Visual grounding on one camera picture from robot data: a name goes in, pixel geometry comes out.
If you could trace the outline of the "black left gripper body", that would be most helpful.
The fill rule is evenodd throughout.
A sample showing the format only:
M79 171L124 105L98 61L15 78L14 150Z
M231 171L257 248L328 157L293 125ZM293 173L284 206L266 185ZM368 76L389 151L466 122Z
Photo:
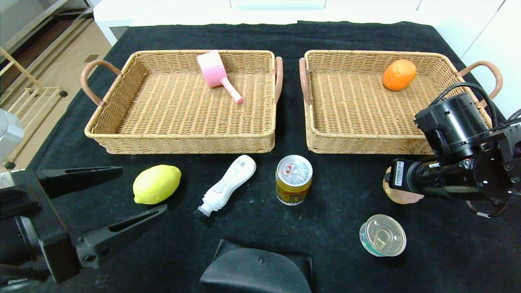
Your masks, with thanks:
M64 282L80 264L65 224L36 171L1 174L1 275L10 284Z

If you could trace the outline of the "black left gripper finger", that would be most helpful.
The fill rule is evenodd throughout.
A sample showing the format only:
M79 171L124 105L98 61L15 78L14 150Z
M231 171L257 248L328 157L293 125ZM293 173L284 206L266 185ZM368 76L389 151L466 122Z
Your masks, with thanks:
M82 268L99 268L109 257L147 233L168 211L161 205L117 223L84 232L76 244Z
M37 178L50 199L87 190L118 178L123 174L119 166L45 169L37 171Z

